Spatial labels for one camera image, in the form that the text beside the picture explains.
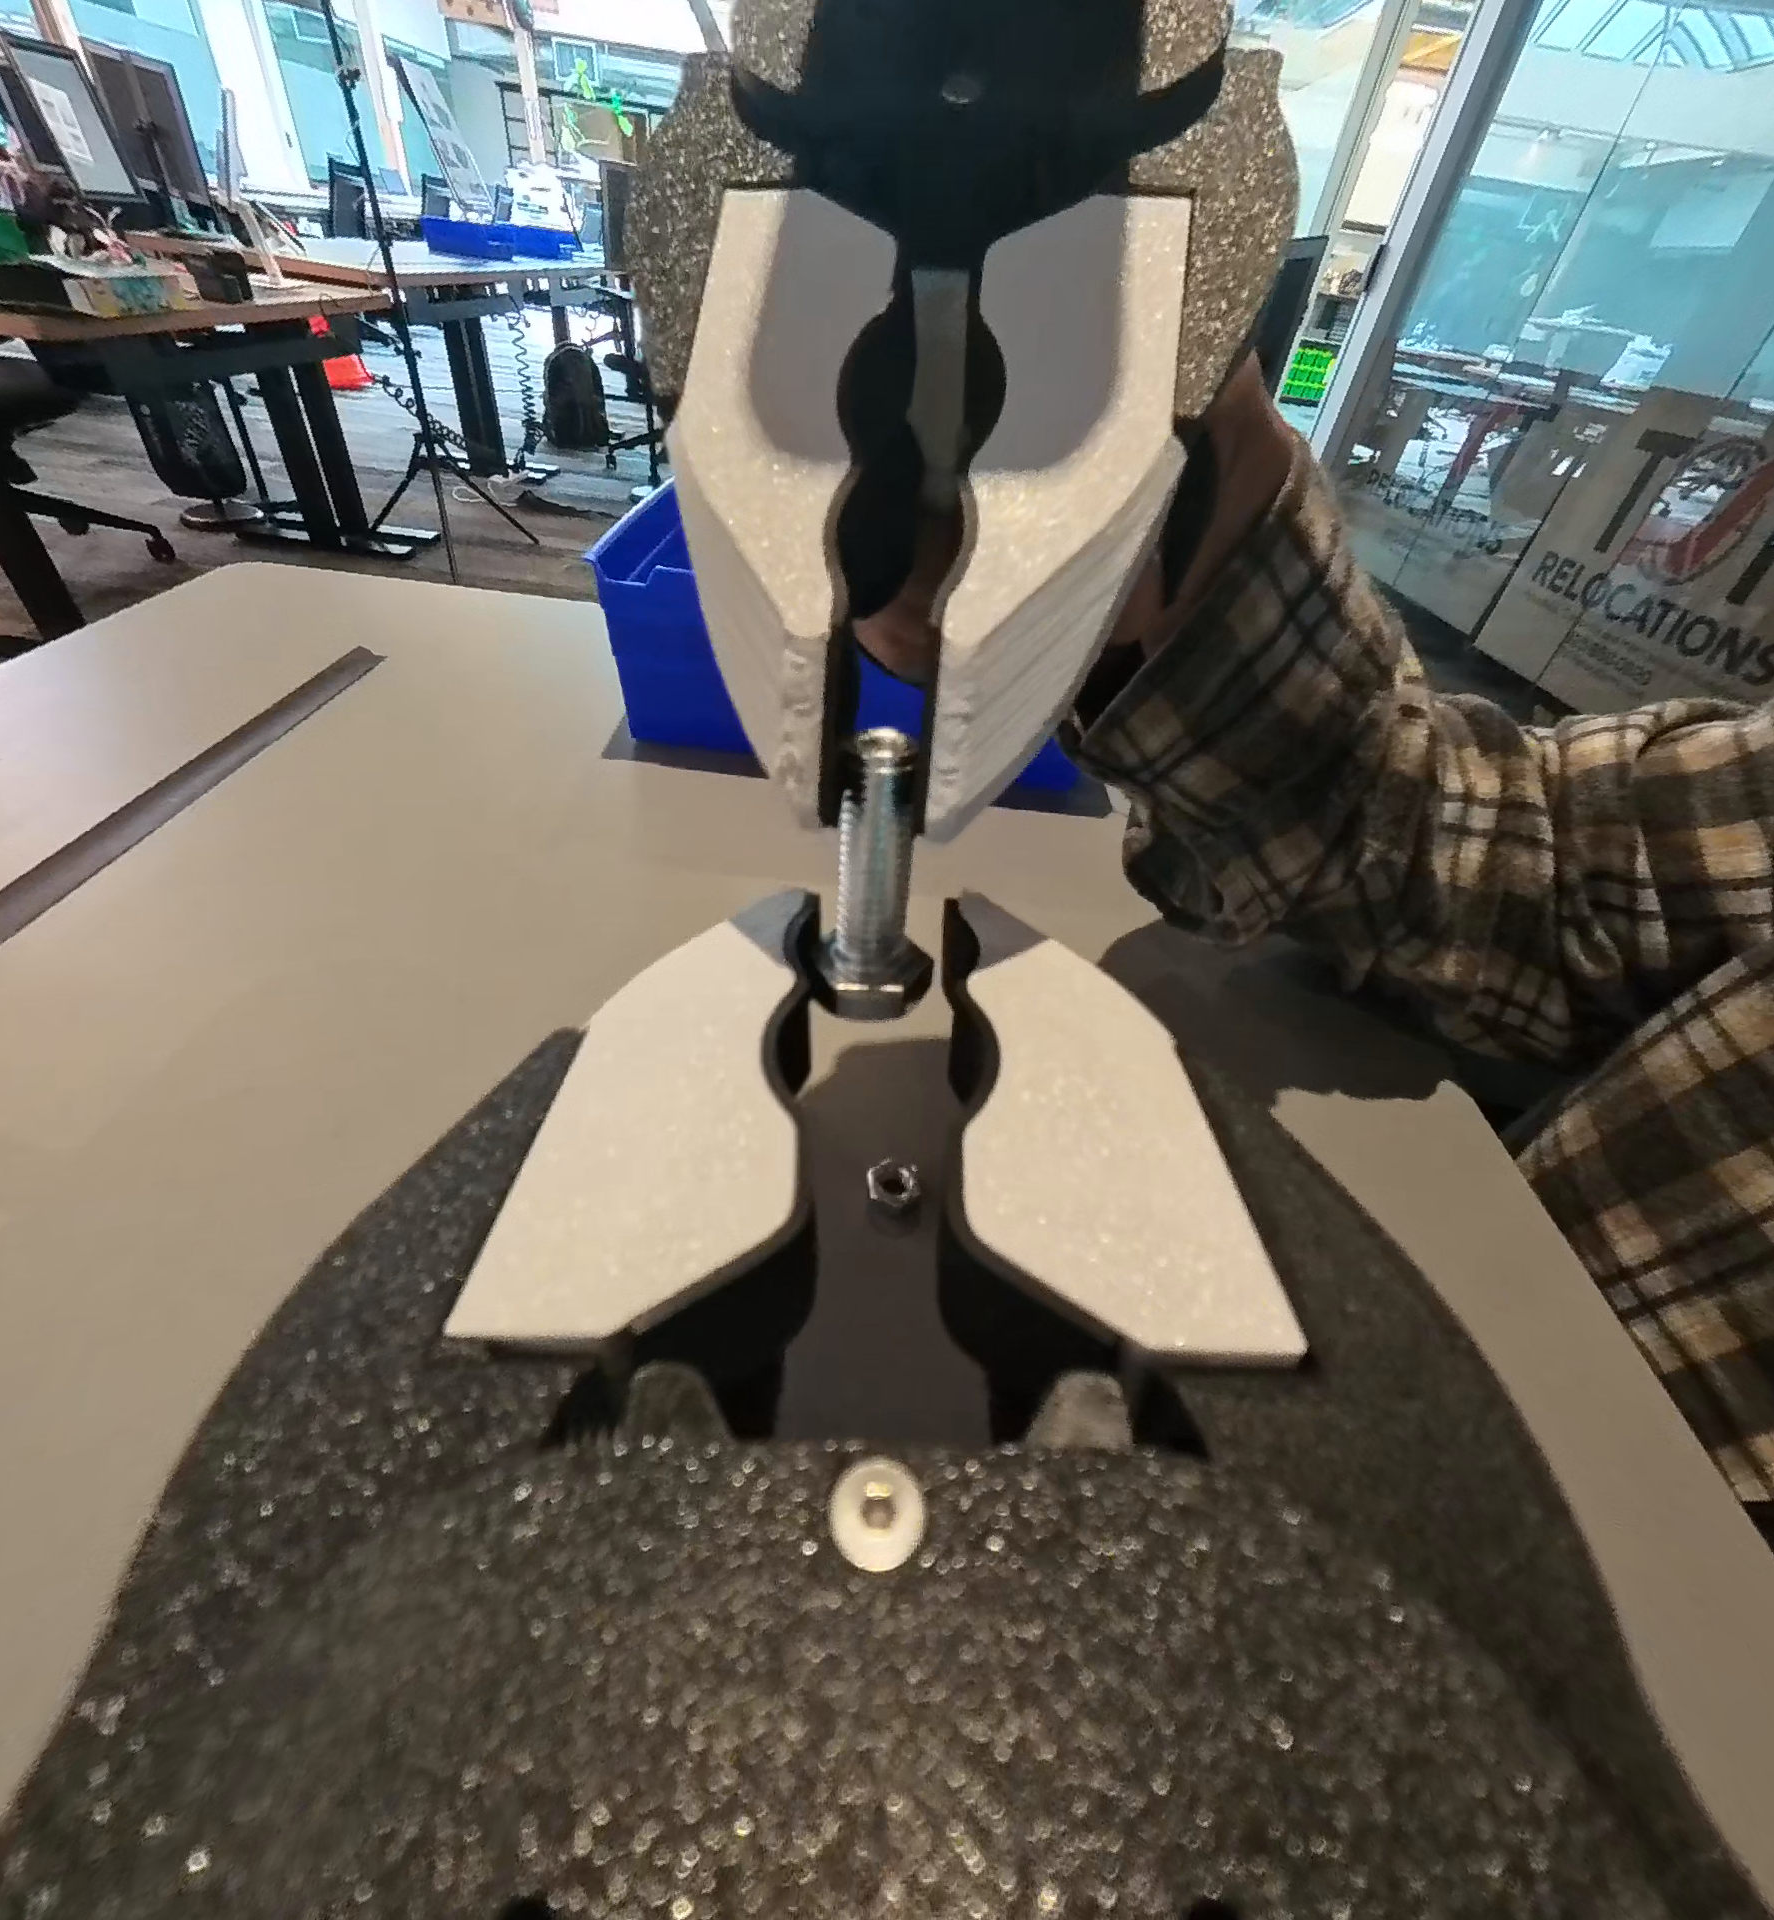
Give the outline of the black backpack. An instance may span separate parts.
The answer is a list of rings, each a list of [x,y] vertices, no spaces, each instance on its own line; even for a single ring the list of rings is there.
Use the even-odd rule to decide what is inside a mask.
[[[567,339],[548,352],[541,369],[541,434],[559,452],[606,452],[611,438],[608,393],[598,359]]]

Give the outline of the blue plastic bin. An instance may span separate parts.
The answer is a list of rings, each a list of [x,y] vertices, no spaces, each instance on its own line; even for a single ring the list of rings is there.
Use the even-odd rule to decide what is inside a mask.
[[[420,215],[420,242],[453,258],[479,261],[577,261],[584,257],[574,226],[531,221],[469,221],[456,215]]]

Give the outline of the monitor showing white page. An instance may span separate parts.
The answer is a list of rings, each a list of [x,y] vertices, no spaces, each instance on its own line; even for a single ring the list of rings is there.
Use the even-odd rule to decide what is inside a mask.
[[[0,91],[37,164],[64,172],[89,203],[142,208],[143,190],[80,55],[0,28]]]

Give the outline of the person's right hand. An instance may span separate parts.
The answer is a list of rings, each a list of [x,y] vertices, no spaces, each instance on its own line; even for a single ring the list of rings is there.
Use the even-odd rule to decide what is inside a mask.
[[[1284,488],[1300,438],[1282,416],[1256,352],[1242,357],[1203,415],[1203,445],[1222,511],[1264,511]]]

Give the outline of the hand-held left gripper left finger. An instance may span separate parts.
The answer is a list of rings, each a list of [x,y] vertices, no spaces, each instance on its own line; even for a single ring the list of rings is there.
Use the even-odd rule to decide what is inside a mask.
[[[450,1306],[447,1340],[597,1355],[800,1237],[800,947],[819,919],[816,891],[771,891],[598,1005]]]

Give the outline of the silver hex bolt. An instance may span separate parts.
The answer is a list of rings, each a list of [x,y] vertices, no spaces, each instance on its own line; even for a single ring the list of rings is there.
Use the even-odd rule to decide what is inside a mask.
[[[845,746],[833,919],[819,934],[813,978],[847,1021],[895,1021],[931,986],[934,959],[906,932],[914,877],[917,743],[891,727]]]

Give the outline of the black computer monitor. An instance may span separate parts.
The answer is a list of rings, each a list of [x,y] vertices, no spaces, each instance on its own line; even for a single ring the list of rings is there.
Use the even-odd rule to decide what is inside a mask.
[[[91,41],[83,42],[83,61],[135,183],[178,225],[217,229],[210,182],[176,69]]]

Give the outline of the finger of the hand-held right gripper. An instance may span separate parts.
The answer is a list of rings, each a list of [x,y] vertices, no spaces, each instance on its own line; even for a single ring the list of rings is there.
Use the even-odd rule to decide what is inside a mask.
[[[914,285],[899,268],[891,234],[822,192],[732,187],[667,434],[716,672],[806,832],[839,806],[827,739],[856,599],[842,514],[909,441]]]
[[[1002,235],[978,318],[1006,393],[941,599],[925,837],[960,837],[1074,706],[1182,478],[1193,203],[1095,196]]]

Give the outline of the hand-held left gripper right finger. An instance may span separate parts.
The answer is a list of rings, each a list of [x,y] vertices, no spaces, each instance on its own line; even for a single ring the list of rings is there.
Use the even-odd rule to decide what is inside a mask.
[[[960,1225],[987,1271],[1135,1362],[1290,1369],[1307,1335],[1182,1050],[1088,959],[948,900],[964,1064]]]

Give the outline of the person's right forearm plaid sleeve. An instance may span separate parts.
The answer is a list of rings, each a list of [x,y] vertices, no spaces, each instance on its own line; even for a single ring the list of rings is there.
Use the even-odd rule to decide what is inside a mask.
[[[1585,1067],[1774,992],[1774,700],[1536,727],[1432,688],[1310,448],[1081,719],[1125,871],[1225,947],[1290,939],[1490,1060]]]

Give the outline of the black tripod light stand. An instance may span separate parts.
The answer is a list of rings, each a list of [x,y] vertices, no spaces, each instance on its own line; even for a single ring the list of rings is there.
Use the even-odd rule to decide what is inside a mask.
[[[525,537],[531,547],[539,547],[539,536],[509,506],[495,501],[487,493],[485,480],[475,480],[450,452],[443,452],[440,432],[434,429],[434,416],[433,416],[430,402],[427,402],[420,357],[417,357],[417,344],[415,344],[411,323],[408,323],[408,311],[405,311],[405,293],[404,293],[404,285],[400,285],[400,272],[395,268],[395,249],[392,249],[392,235],[388,235],[388,226],[387,226],[377,172],[374,172],[369,140],[367,140],[367,123],[359,118],[356,91],[359,91],[362,71],[359,71],[359,62],[351,56],[351,51],[345,46],[341,16],[338,16],[338,6],[323,3],[319,10],[323,10],[323,19],[325,19],[325,35],[328,35],[332,56],[335,56],[335,81],[338,81],[338,90],[341,90],[342,105],[345,105],[349,140],[355,146],[355,170],[359,172],[359,183],[362,183],[362,196],[367,196],[367,208],[369,208],[372,238],[374,238],[377,257],[381,257],[381,282],[382,282],[382,291],[388,295],[388,323],[395,328],[397,353],[400,353],[404,370],[405,370],[408,409],[411,409],[415,429],[417,429],[415,432],[417,461],[411,457],[408,470],[417,470],[430,480],[430,488],[434,495],[440,552],[447,557],[450,582],[457,588],[462,585],[462,563],[457,563],[457,550],[456,550],[456,540],[453,540],[453,517],[450,517],[450,510],[447,510],[447,480],[456,480],[464,493],[469,493],[479,504],[485,504],[493,514],[499,514],[506,526],[512,526],[518,531],[518,537]]]

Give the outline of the blue parts bin with divider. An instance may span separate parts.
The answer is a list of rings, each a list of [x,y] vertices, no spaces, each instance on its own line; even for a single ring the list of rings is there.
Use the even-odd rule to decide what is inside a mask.
[[[588,552],[597,602],[618,672],[624,721],[639,749],[676,757],[755,759],[752,743],[716,668],[699,608],[696,576],[667,478],[616,521]],[[872,658],[860,661],[860,726],[914,731],[921,690],[892,678]],[[1006,789],[1007,806],[1098,806],[1107,796],[1071,757],[1048,739]]]

